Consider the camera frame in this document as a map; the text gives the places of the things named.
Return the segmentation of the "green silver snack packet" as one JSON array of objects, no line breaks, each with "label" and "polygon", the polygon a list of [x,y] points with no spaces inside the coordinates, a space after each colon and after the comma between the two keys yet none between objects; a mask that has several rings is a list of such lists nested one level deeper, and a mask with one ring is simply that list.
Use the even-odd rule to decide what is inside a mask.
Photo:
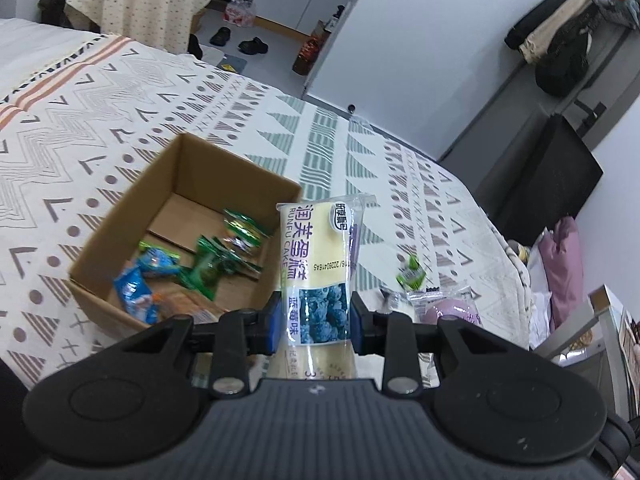
[{"label": "green silver snack packet", "polygon": [[410,255],[396,275],[396,282],[403,290],[420,290],[426,278],[425,270],[416,255]]}]

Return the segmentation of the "green biscuit packet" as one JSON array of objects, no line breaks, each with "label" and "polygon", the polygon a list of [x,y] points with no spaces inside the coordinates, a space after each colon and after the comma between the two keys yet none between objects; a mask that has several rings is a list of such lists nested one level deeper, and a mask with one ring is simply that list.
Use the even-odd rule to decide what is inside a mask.
[{"label": "green biscuit packet", "polygon": [[257,256],[268,234],[253,218],[230,209],[224,210],[224,238],[229,248],[239,250],[245,255]]}]

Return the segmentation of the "dark green snack packet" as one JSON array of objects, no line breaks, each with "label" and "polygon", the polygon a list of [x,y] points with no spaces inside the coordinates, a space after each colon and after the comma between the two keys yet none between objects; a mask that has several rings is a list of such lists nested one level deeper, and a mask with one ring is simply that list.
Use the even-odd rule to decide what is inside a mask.
[{"label": "dark green snack packet", "polygon": [[178,283],[214,300],[220,280],[239,273],[258,278],[262,267],[239,256],[219,238],[201,235],[196,243],[193,266],[180,268]]}]

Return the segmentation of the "dark oil bottle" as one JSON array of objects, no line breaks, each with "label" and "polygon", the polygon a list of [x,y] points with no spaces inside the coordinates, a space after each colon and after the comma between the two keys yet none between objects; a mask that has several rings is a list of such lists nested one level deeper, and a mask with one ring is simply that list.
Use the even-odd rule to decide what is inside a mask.
[{"label": "dark oil bottle", "polygon": [[331,16],[329,21],[318,21],[316,27],[307,38],[303,47],[298,51],[292,71],[300,76],[308,76],[314,63],[317,62],[319,54],[324,44],[329,40],[336,25],[340,21],[345,11],[344,6],[338,6],[336,12]]}]

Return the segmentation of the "pink pillow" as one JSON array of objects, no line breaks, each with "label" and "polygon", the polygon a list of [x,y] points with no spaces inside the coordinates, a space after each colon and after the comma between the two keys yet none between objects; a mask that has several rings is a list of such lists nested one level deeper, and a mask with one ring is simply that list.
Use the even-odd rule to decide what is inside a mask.
[{"label": "pink pillow", "polygon": [[537,245],[551,292],[552,332],[559,328],[584,300],[584,264],[578,226],[573,217],[544,230]]}]

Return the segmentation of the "pack of water bottles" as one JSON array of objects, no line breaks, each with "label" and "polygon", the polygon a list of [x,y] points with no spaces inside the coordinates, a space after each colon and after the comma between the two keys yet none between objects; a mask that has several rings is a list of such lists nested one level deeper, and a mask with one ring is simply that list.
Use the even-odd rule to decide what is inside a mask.
[{"label": "pack of water bottles", "polygon": [[238,27],[249,28],[254,26],[256,18],[256,6],[248,0],[231,0],[224,8],[224,21]]}]

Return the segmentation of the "blue snack packet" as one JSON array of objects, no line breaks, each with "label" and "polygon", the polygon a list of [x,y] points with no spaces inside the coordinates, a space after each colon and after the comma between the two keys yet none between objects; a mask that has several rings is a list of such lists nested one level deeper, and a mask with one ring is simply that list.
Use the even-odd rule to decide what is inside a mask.
[{"label": "blue snack packet", "polygon": [[156,299],[138,266],[122,271],[114,279],[114,289],[125,312],[136,320],[153,325],[158,321]]}]

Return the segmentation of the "blueberry cake package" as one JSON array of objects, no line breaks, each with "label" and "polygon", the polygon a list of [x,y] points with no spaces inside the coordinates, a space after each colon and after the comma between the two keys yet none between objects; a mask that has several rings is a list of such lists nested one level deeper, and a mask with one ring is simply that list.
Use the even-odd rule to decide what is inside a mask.
[{"label": "blueberry cake package", "polygon": [[349,309],[363,216],[374,201],[355,194],[278,205],[284,330],[272,361],[277,378],[356,376]]}]

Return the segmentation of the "hanging clothes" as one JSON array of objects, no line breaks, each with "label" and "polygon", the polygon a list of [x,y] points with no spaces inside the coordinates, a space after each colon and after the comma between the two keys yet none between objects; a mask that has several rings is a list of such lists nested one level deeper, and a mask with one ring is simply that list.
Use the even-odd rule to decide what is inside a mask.
[{"label": "hanging clothes", "polygon": [[542,0],[504,43],[533,66],[540,90],[565,98],[588,72],[592,34],[603,20],[637,30],[639,0]]}]

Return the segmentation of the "purple snack packet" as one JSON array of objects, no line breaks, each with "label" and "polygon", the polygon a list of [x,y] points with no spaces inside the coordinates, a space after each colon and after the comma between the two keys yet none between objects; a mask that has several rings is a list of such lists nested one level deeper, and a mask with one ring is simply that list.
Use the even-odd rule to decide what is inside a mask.
[{"label": "purple snack packet", "polygon": [[482,325],[470,286],[408,292],[407,298],[417,323],[436,325],[440,318],[462,318],[476,326]]}]

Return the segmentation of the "blue green candy packet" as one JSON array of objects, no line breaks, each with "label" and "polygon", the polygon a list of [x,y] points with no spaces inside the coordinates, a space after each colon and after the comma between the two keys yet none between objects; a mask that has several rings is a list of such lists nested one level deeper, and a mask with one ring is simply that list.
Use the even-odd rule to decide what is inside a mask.
[{"label": "blue green candy packet", "polygon": [[168,278],[180,273],[180,256],[160,246],[140,242],[137,266],[149,278]]}]

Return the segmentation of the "right black shoe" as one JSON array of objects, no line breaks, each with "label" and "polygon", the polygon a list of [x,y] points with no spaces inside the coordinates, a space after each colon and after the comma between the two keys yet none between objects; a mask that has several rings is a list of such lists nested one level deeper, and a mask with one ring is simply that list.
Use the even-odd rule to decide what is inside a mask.
[{"label": "right black shoe", "polygon": [[269,47],[260,38],[254,37],[251,40],[241,41],[238,50],[245,55],[264,55],[268,52]]}]

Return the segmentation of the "left black shoe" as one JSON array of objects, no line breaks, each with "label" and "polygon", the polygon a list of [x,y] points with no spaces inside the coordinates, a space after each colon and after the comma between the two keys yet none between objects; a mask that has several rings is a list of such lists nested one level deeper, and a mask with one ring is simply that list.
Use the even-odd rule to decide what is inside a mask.
[{"label": "left black shoe", "polygon": [[209,43],[214,47],[224,47],[231,38],[231,30],[222,26],[213,36],[210,37]]}]

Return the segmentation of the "patterned bed sheet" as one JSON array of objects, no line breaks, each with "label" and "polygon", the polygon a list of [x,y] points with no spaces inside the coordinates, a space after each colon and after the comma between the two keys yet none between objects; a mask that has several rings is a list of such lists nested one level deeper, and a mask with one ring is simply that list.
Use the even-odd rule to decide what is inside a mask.
[{"label": "patterned bed sheet", "polygon": [[1,357],[26,386],[108,344],[67,272],[140,172],[188,132],[300,184],[371,194],[361,290],[417,256],[431,286],[469,286],[486,330],[526,346],[528,275],[471,192],[436,162],[262,82],[140,42],[1,23]]}]

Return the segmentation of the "orange bread packet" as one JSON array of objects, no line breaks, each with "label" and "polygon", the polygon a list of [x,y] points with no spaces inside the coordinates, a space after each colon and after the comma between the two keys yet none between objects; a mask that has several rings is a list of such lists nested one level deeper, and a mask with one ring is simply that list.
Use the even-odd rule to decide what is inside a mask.
[{"label": "orange bread packet", "polygon": [[180,289],[169,292],[159,292],[154,295],[160,310],[160,318],[167,320],[176,315],[187,315],[198,324],[216,323],[226,313],[218,308],[199,292]]}]

